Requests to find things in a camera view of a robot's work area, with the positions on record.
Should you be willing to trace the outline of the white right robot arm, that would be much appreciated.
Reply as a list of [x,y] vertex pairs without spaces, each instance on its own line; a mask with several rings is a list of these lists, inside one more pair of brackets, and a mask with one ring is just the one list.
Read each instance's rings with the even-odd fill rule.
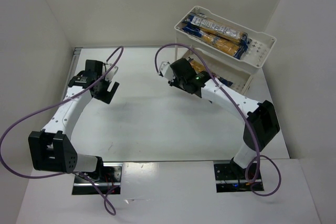
[[173,63],[162,62],[159,70],[169,85],[217,104],[245,123],[243,144],[233,157],[234,164],[241,169],[246,169],[257,151],[262,151],[280,131],[270,101],[250,99],[224,85],[208,71],[196,72],[185,58]]

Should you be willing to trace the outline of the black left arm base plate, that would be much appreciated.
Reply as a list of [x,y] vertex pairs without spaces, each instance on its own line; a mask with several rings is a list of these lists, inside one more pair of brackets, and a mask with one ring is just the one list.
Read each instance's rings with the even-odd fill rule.
[[[121,193],[123,163],[104,162],[102,177],[91,179],[103,194],[111,191],[111,195]],[[97,195],[98,192],[84,177],[76,175],[73,181],[72,195]]]

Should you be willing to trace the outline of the spaghetti bag label side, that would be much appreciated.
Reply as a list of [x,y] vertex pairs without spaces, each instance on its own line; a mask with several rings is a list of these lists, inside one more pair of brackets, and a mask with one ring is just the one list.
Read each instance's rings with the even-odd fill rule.
[[222,37],[239,46],[250,44],[250,39],[246,32],[215,21],[202,13],[191,12],[184,18],[182,23]]

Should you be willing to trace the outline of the spaghetti bag blue yellow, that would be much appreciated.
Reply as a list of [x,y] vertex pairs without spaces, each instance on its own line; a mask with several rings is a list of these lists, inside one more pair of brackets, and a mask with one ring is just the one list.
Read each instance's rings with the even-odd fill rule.
[[198,38],[207,45],[212,46],[213,48],[218,49],[219,51],[238,60],[241,59],[243,53],[245,53],[248,49],[247,45],[236,45],[225,38],[208,33],[200,28],[192,27],[191,25],[184,26],[182,30],[187,34]]
[[[197,72],[200,73],[202,71],[206,71],[206,68],[199,62],[197,62],[196,60],[189,58],[188,62],[191,64],[192,68]],[[226,79],[224,79],[223,77],[219,76],[218,74],[216,74],[215,72],[212,72],[212,75],[217,78],[221,83],[223,83],[224,85],[231,87],[233,85],[233,83],[231,81],[228,81]]]

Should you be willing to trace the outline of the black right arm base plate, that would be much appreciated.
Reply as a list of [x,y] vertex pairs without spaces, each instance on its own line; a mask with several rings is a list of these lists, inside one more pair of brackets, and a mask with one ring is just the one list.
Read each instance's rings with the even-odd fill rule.
[[217,193],[234,193],[251,191],[264,191],[263,181],[259,174],[255,183],[249,183],[245,178],[245,170],[233,161],[225,160],[214,162],[214,174]]

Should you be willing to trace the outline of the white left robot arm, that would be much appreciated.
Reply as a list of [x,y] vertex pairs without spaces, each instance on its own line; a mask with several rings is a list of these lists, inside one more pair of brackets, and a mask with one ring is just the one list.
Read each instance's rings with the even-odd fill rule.
[[57,173],[85,173],[97,181],[104,176],[102,157],[79,154],[71,143],[74,128],[92,99],[109,104],[119,86],[112,82],[118,67],[102,61],[87,60],[85,69],[68,83],[64,103],[41,131],[28,137],[35,170]]

